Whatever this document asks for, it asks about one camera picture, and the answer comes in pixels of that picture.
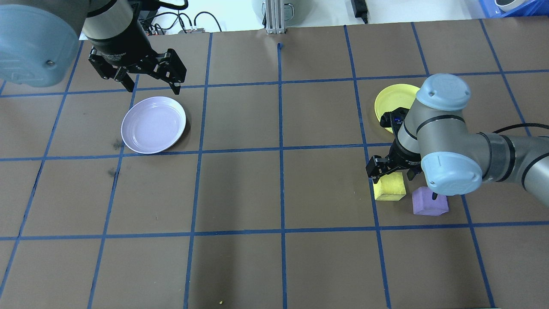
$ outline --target cable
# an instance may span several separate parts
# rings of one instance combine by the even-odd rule
[[[189,26],[193,26],[193,23],[191,22],[191,18],[189,17],[189,15],[185,13],[179,13],[179,15],[184,15],[189,20]]]
[[[194,26],[196,27],[197,26],[197,17],[200,15],[200,14],[208,14],[210,16],[212,16],[215,20],[215,23],[217,24],[217,27],[219,27],[219,32],[223,32],[223,30],[221,30],[221,26],[219,25],[219,21],[217,21],[217,18],[215,18],[215,16],[210,13],[210,12],[206,12],[206,11],[202,11],[200,13],[198,13],[195,17],[194,17]]]
[[[157,32],[158,32],[158,29],[160,29],[160,31],[162,31],[162,35],[166,34],[166,32],[164,32],[164,29],[162,29],[162,27],[158,23],[154,24],[154,27],[156,28]]]
[[[185,30],[185,24],[184,24],[183,20],[181,19],[181,15],[186,16],[187,19],[189,20],[189,25],[192,26],[191,19],[187,14],[185,14],[185,13],[177,13],[176,14],[174,12],[164,12],[164,13],[160,13],[160,14],[157,14],[155,16],[151,16],[149,18],[143,19],[141,21],[141,25],[143,25],[147,20],[154,19],[158,16],[162,16],[162,15],[166,15],[166,14],[175,15],[175,16],[177,16],[177,18],[176,18],[176,20],[173,21],[171,26],[169,26],[168,28],[162,28],[158,23],[154,24],[154,28],[155,28],[156,31],[158,31],[160,29],[162,31],[162,33],[165,34],[164,33],[165,30],[172,29],[175,26],[175,24],[179,21],[179,25],[181,26],[181,29],[183,30],[183,32],[187,33],[187,31]]]
[[[158,2],[161,7],[169,8],[172,10],[184,10],[189,7],[189,2],[187,0],[183,0],[183,5],[175,5],[172,3],[166,3],[166,2]]]
[[[527,126],[534,126],[536,128],[543,128],[543,129],[549,130],[549,125],[546,125],[546,124],[541,124],[541,123],[519,123],[519,124],[513,124],[513,125],[510,125],[510,126],[506,126],[505,128],[501,128],[499,130],[495,130],[494,133],[501,133],[503,131],[516,129],[516,128],[524,128],[524,127],[527,127]]]

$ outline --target yellow block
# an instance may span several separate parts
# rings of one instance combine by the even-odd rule
[[[404,178],[400,172],[385,175],[374,184],[376,201],[400,201],[405,195]]]

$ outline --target gray robot arm segment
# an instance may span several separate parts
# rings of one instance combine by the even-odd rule
[[[521,184],[549,207],[549,138],[470,134],[462,114],[470,89],[454,75],[427,78],[416,97],[395,145],[421,156],[434,192],[466,194],[483,182],[505,181]]]

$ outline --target blue tape line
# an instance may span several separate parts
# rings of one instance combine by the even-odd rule
[[[286,233],[328,233],[341,231],[375,231],[376,227],[341,227],[341,228],[296,228],[286,229]]]
[[[118,154],[104,154],[101,156],[54,156],[46,157],[46,160],[92,160],[118,158]]]
[[[414,24],[413,21],[410,24],[412,25],[413,35],[416,38],[417,48],[419,49],[419,55],[421,56],[421,61],[423,62],[423,67],[425,68],[425,73],[427,75],[430,75],[429,74],[429,68],[427,68],[427,61],[425,61],[425,55],[423,54],[423,49],[421,48],[421,42],[419,41],[419,36],[417,35],[416,25]]]
[[[106,239],[125,239],[125,238],[161,238],[161,237],[182,237],[190,236],[190,232],[175,233],[141,233],[141,234],[110,234],[105,235]]]
[[[379,227],[383,231],[392,231],[392,230],[429,230],[429,229],[461,229],[468,228],[469,224],[458,223],[458,224],[426,224],[426,225],[388,225]]]
[[[363,144],[342,144],[342,145],[311,145],[311,146],[286,146],[284,150],[305,150],[305,149],[332,149],[332,148],[357,148],[364,147]]]
[[[194,236],[280,234],[281,232],[282,232],[281,229],[201,231],[201,232],[195,231]]]
[[[261,86],[261,85],[278,85],[277,81],[259,81],[259,82],[239,82],[236,84],[213,84],[208,87],[240,87],[240,86]]]
[[[475,251],[477,253],[477,259],[479,261],[480,272],[482,274],[482,279],[484,281],[484,287],[486,288],[486,294],[488,295],[488,301],[490,302],[490,307],[495,308],[494,297],[492,296],[492,290],[490,289],[490,283],[488,282],[488,276],[486,275],[486,269],[484,268],[484,262],[482,260],[482,255],[480,254],[480,247],[477,240],[477,234],[473,227],[473,220],[471,219],[471,213],[469,212],[469,206],[467,205],[467,200],[465,195],[461,196],[463,201],[463,207],[465,208],[465,215],[467,216],[467,222],[469,223],[469,230],[471,231],[471,237],[473,238],[473,245],[475,246]]]
[[[507,77],[505,77],[505,73],[503,72],[503,68],[501,67],[500,60],[498,59],[496,55],[496,50],[494,49],[494,45],[492,45],[492,41],[490,40],[490,36],[488,36],[488,32],[486,30],[486,27],[484,26],[484,22],[482,19],[479,19],[480,27],[482,27],[482,31],[484,32],[484,36],[486,37],[486,41],[488,42],[488,45],[490,46],[490,50],[492,51],[492,55],[494,56],[494,60],[496,61],[497,68],[500,70],[501,77],[503,78],[503,82],[505,83],[505,87],[507,88],[507,91],[509,92],[509,96],[511,97],[511,100],[513,101],[513,105],[515,106],[515,109],[517,110],[518,117],[520,118],[520,121],[522,123],[526,123],[524,120],[524,116],[522,115],[522,112],[520,111],[520,107],[518,106],[517,100],[514,97],[513,91],[511,90],[511,87],[509,86],[509,82],[507,81]],[[527,127],[524,127],[524,130],[526,131],[526,134],[528,136],[532,136],[530,133],[530,129]]]
[[[278,151],[278,150],[280,150],[279,147],[264,147],[264,148],[203,150],[202,153],[232,153],[232,152]]]
[[[305,80],[285,80],[282,84],[303,84],[314,82],[330,82],[330,81],[351,81],[352,78],[329,78],[329,79],[305,79]]]
[[[356,80],[378,80],[378,79],[399,79],[399,78],[426,78],[427,74],[413,74],[413,75],[394,75],[394,76],[368,76],[356,78]]]
[[[527,74],[527,73],[547,73],[549,70],[522,70],[522,71],[504,71],[504,74]],[[501,72],[471,72],[471,73],[452,73],[458,76],[468,75],[496,75]],[[356,80],[380,80],[380,79],[403,79],[403,78],[426,78],[427,74],[415,74],[415,75],[392,75],[392,76],[364,76],[357,77]],[[282,84],[303,84],[303,83],[316,83],[316,82],[331,82],[331,81],[351,81],[353,78],[336,78],[336,79],[311,79],[311,80],[287,80],[282,81]],[[252,86],[252,85],[277,85],[278,81],[267,82],[247,82],[239,84],[216,84],[209,85],[208,87],[237,87],[237,86]],[[188,85],[181,86],[182,89],[191,88],[204,88],[204,85]],[[169,90],[169,87],[145,87],[138,88],[138,91],[150,91],[150,90]],[[124,89],[113,90],[89,90],[89,91],[71,91],[68,95],[85,95],[90,93],[107,93],[107,92],[125,92]],[[39,96],[60,96],[64,95],[63,92],[49,92],[49,93],[27,93],[18,95],[0,95],[0,98],[13,98],[13,97],[39,97]]]
[[[548,73],[549,70],[503,71],[504,74]]]
[[[429,229],[462,229],[469,228],[494,228],[494,227],[530,227],[549,225],[549,221],[524,221],[524,222],[490,222],[490,223],[456,223],[456,224],[425,224],[425,225],[385,225],[377,227],[335,227],[335,228],[285,228],[287,233],[329,233],[342,231],[375,231],[379,230],[429,230]],[[224,231],[196,231],[194,236],[218,236],[218,235],[252,235],[252,234],[280,234],[282,229],[256,229],[256,230],[224,230]],[[58,239],[111,239],[111,238],[155,238],[155,237],[181,237],[190,236],[190,232],[174,233],[141,233],[141,234],[97,234],[97,235],[45,235],[45,236],[21,236],[20,240],[58,240]],[[0,241],[16,240],[16,236],[0,237]]]
[[[204,85],[181,85],[181,89],[192,89],[192,88],[204,88]],[[138,88],[138,91],[149,91],[149,90],[171,90],[170,87],[144,87]]]
[[[65,93],[64,92],[27,93],[27,94],[21,94],[21,95],[3,95],[3,96],[0,96],[0,98],[42,97],[42,96],[62,96],[62,95],[65,95]]]
[[[455,76],[500,75],[501,72],[452,73]]]
[[[108,90],[86,90],[86,91],[71,91],[70,95],[87,95],[90,93],[109,93],[109,92],[126,92],[126,89],[108,89]]]
[[[368,162],[369,155],[368,155],[368,143],[366,141],[366,133],[364,131],[364,121],[362,118],[362,108],[360,105],[360,96],[358,95],[358,83],[356,78],[356,70],[355,70],[355,61],[352,56],[352,49],[351,49],[351,41],[349,40],[349,32],[347,31],[347,26],[343,26],[343,30],[345,32],[345,40],[347,41],[347,49],[349,51],[349,60],[351,62],[351,71],[352,71],[352,78],[353,78],[353,85],[355,87],[355,100],[356,100],[356,108],[358,112],[358,122],[360,124],[360,133],[362,135],[362,143],[364,145],[364,155],[366,159],[366,163]],[[389,295],[389,283],[387,281],[387,271],[385,269],[385,257],[383,254],[383,243],[381,239],[381,231],[379,229],[379,220],[377,215],[377,206],[376,206],[376,200],[374,198],[374,190],[373,190],[373,184],[372,180],[368,180],[368,184],[370,186],[370,198],[372,200],[372,211],[374,216],[374,222],[376,225],[376,238],[378,243],[378,251],[379,251],[379,263],[381,266],[381,273],[382,273],[382,279],[383,279],[383,287],[385,290],[385,301],[387,304],[387,308],[391,308],[391,297]]]
[[[60,239],[101,239],[102,235],[47,235],[21,236],[21,240],[60,240]]]
[[[208,102],[208,82],[210,80],[210,60],[211,60],[211,43],[213,34],[210,33],[210,39],[208,43],[208,58],[206,61],[206,78],[204,80],[204,101],[202,104],[202,123],[200,125],[200,144],[198,148],[198,160],[197,160],[197,177],[194,182],[194,201],[193,201],[193,215],[191,219],[191,235],[189,237],[189,253],[187,256],[187,273],[185,280],[185,287],[183,293],[183,309],[187,309],[189,305],[189,289],[191,285],[191,265],[193,262],[193,247],[194,247],[194,234],[197,223],[197,208],[198,208],[198,188],[200,184],[200,168],[202,164],[202,150],[204,147],[204,126],[206,122],[206,104]]]
[[[284,134],[283,134],[283,113],[282,113],[282,47],[284,44],[277,44],[278,58],[278,146],[280,151],[280,226],[281,226],[281,258],[282,258],[282,308],[288,308],[288,285],[286,280],[286,218],[284,200]]]
[[[363,147],[363,144],[341,144],[341,145],[310,145],[310,146],[286,146],[284,150],[305,150],[305,149],[327,149],[327,148],[356,148]],[[372,143],[368,147],[391,146],[391,143]],[[263,147],[263,148],[239,148],[239,149],[216,149],[202,150],[202,153],[231,153],[231,152],[255,152],[255,151],[279,151],[280,147]],[[148,156],[175,156],[175,155],[196,155],[198,150],[191,151],[167,151],[152,154],[143,153],[124,153],[123,157],[148,157]],[[102,154],[97,156],[51,156],[46,157],[46,160],[89,160],[89,159],[109,159],[118,158],[118,154]],[[0,162],[5,161],[40,161],[44,157],[26,157],[26,158],[0,158]]]
[[[4,80],[2,83],[2,87],[0,87],[0,95],[2,94],[2,91],[4,91],[5,85],[8,83],[8,81]]]
[[[1,158],[0,162],[9,162],[9,161],[40,161],[44,157],[31,157],[31,158]]]
[[[44,169],[44,164],[46,162],[45,157],[48,155],[49,148],[52,145],[53,135],[55,134],[55,130],[57,128],[57,124],[59,123],[59,117],[61,117],[61,111],[63,110],[63,105],[65,104],[65,100],[67,97],[67,92],[69,91],[70,83],[72,82],[72,78],[74,77],[74,72],[76,70],[76,63],[78,62],[78,58],[80,57],[80,53],[82,52],[83,42],[80,43],[80,48],[78,49],[78,53],[76,54],[76,60],[74,62],[74,65],[72,66],[72,71],[69,76],[69,82],[67,83],[67,87],[65,89],[65,94],[63,96],[63,99],[61,99],[61,103],[59,104],[59,109],[57,110],[57,115],[55,116],[55,121],[53,123],[52,132],[49,134],[48,143],[46,145],[46,149],[44,150],[44,157],[42,158],[42,161],[40,163],[40,168],[38,169],[38,173],[36,175],[35,183],[32,186],[31,194],[29,197],[29,201],[27,203],[27,206],[25,208],[25,214],[23,215],[23,221],[21,222],[21,226],[19,227],[19,233],[17,235],[17,239],[13,245],[12,254],[10,255],[8,266],[6,267],[4,278],[2,279],[2,284],[0,285],[0,299],[2,298],[2,294],[4,293],[5,283],[8,280],[9,271],[12,268],[13,259],[15,258],[15,253],[17,252],[17,248],[19,247],[20,238],[23,234],[23,230],[25,229],[25,224],[27,222],[27,219],[29,217],[29,212],[32,206],[32,201],[34,200],[34,195],[36,193],[36,188],[38,187],[38,182],[40,180],[40,176],[42,175],[42,171]]]
[[[549,221],[473,223],[473,226],[476,227],[476,228],[529,227],[529,226],[533,226],[533,225],[549,225]]]
[[[133,102],[136,98],[138,83],[139,83],[139,74],[137,74],[136,76],[136,81],[133,86],[132,98],[130,100],[130,107],[128,108],[128,110],[130,110],[133,107]],[[113,179],[113,187],[111,188],[111,191],[110,191],[109,206],[107,207],[107,214],[105,215],[105,224],[103,225],[103,235],[101,237],[101,244],[99,245],[99,252],[97,254],[96,268],[95,268],[95,271],[93,272],[92,288],[89,291],[89,299],[88,299],[88,307],[87,307],[88,309],[92,308],[93,297],[96,292],[97,278],[99,276],[99,269],[101,267],[101,260],[103,258],[103,250],[105,249],[105,239],[107,235],[107,230],[109,229],[110,214],[113,210],[114,196],[116,193],[116,185],[118,184],[118,178],[120,176],[120,168],[122,167],[122,159],[124,158],[124,149],[125,149],[125,145],[122,144],[122,146],[120,147],[120,152],[118,154],[118,164],[116,166],[116,173]]]
[[[176,155],[196,155],[198,154],[197,151],[167,151],[167,152],[159,152],[159,153],[151,153],[151,154],[144,154],[144,153],[124,153],[123,157],[151,157],[151,156],[176,156]]]
[[[390,147],[393,143],[368,143],[366,146],[368,147]]]

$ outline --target plate rim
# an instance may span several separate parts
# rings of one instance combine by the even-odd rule
[[[143,104],[146,104],[147,101],[151,101],[152,99],[163,99],[163,100],[168,100],[168,101],[172,101],[172,103],[176,103],[178,107],[175,107],[175,110],[178,111],[178,115],[183,119],[183,122],[182,122],[182,125],[179,127],[179,130],[178,130],[178,133],[177,133],[177,137],[174,139],[174,141],[167,147],[163,148],[163,149],[160,149],[160,150],[155,150],[155,151],[151,151],[151,152],[143,152],[143,151],[137,151],[135,149],[133,149],[127,142],[126,142],[126,138],[124,138],[124,125],[126,123],[126,119],[128,117],[128,115],[130,115],[132,113],[132,110],[134,108],[136,108],[137,106],[140,106],[140,105],[143,105]],[[166,104],[166,102],[162,102],[161,104],[165,105],[165,106],[170,106],[171,105],[168,105]],[[153,153],[159,153],[159,152],[162,152],[168,148],[170,148],[171,146],[173,146],[175,143],[177,143],[177,141],[181,138],[181,135],[183,135],[183,132],[185,131],[185,127],[187,126],[187,113],[185,112],[185,109],[183,108],[183,106],[175,99],[173,98],[170,98],[170,97],[165,97],[165,96],[153,96],[153,97],[148,97],[148,98],[145,98],[139,102],[137,102],[136,104],[134,104],[127,112],[126,114],[124,115],[124,118],[122,119],[122,123],[120,125],[120,135],[122,136],[122,141],[124,142],[124,145],[126,145],[129,149],[131,149],[132,151],[135,151],[137,153],[141,153],[141,154],[144,154],[144,155],[151,155]]]

